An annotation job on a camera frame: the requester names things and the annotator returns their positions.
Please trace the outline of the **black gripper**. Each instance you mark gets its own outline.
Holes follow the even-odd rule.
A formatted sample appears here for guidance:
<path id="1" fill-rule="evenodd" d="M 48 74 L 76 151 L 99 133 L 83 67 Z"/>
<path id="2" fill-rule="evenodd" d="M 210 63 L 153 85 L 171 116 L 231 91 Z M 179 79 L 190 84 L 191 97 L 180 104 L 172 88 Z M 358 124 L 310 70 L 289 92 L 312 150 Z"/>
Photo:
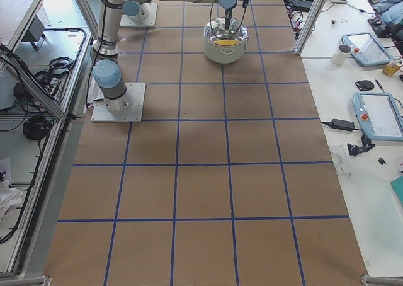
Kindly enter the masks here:
<path id="1" fill-rule="evenodd" d="M 232 19 L 232 8 L 225 10 L 225 30 L 229 31 L 232 29 L 231 19 Z"/>

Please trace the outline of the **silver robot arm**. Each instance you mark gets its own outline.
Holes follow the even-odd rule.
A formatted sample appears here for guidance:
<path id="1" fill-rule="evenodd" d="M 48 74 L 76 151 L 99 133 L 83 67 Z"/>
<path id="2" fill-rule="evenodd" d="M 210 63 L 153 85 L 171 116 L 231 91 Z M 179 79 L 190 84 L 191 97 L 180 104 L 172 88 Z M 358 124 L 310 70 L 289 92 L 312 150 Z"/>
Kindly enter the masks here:
<path id="1" fill-rule="evenodd" d="M 122 110 L 131 105 L 127 85 L 117 64 L 118 34 L 121 26 L 154 26 L 157 5 L 152 0 L 101 0 L 97 37 L 93 43 L 92 75 L 105 98 L 105 106 Z M 229 13 L 238 0 L 156 0 L 219 4 Z"/>
<path id="2" fill-rule="evenodd" d="M 149 11 L 144 3 L 126 0 L 123 5 L 122 13 L 131 21 L 140 23 L 147 18 Z"/>

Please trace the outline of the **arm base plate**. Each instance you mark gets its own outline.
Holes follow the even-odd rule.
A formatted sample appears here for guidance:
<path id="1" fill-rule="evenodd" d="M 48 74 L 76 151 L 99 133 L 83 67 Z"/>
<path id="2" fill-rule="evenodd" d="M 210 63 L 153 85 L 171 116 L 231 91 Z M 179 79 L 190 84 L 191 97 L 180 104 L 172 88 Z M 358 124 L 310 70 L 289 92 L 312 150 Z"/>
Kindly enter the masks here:
<path id="1" fill-rule="evenodd" d="M 141 122 L 145 98 L 146 83 L 125 83 L 126 93 L 119 99 L 105 98 L 101 89 L 96 86 L 97 93 L 93 103 L 91 121 L 93 123 L 125 123 Z"/>
<path id="2" fill-rule="evenodd" d="M 156 24 L 157 4 L 126 1 L 120 21 L 121 27 L 153 28 Z"/>

